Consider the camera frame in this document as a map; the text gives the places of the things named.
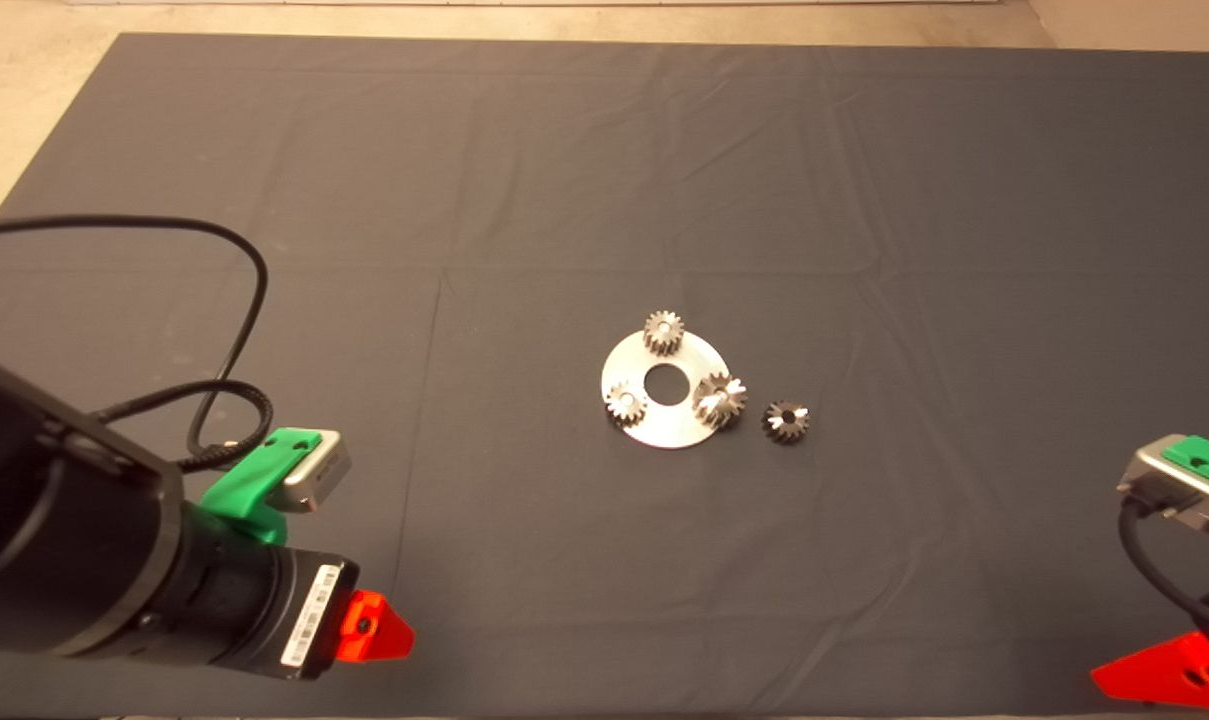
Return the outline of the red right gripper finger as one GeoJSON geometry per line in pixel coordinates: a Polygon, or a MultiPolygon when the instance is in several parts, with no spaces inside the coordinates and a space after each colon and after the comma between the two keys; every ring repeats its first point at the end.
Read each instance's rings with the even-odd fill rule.
{"type": "Polygon", "coordinates": [[[1098,666],[1091,679],[1113,699],[1209,710],[1209,635],[1190,632],[1144,648],[1098,666]]]}

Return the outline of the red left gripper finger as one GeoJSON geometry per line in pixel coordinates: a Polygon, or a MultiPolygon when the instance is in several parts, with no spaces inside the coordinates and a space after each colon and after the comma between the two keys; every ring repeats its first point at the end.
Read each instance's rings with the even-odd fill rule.
{"type": "Polygon", "coordinates": [[[339,625],[339,661],[343,664],[407,660],[416,641],[411,625],[372,591],[354,591],[339,625]]]}

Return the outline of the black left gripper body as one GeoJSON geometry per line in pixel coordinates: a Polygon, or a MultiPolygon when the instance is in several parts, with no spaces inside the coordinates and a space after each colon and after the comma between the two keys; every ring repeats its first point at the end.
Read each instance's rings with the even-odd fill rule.
{"type": "Polygon", "coordinates": [[[249,639],[249,670],[311,683],[335,662],[360,565],[339,553],[280,548],[279,569],[267,614],[249,639]]]}

